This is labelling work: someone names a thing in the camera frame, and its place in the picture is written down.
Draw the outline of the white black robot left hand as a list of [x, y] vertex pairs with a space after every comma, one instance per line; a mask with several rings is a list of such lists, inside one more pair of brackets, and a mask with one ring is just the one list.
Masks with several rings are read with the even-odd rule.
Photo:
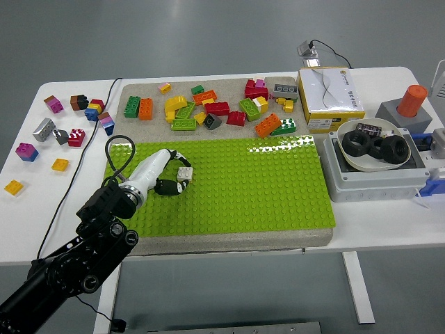
[[138, 164], [127, 181], [121, 183], [121, 189], [132, 191], [135, 195], [142, 196], [145, 200], [148, 191], [154, 190], [162, 196], [177, 196], [181, 194], [188, 185], [188, 181], [176, 182], [172, 180], [161, 180], [159, 175], [164, 171], [168, 163], [174, 159], [179, 160], [185, 167], [191, 167], [191, 163], [176, 150], [162, 149]]

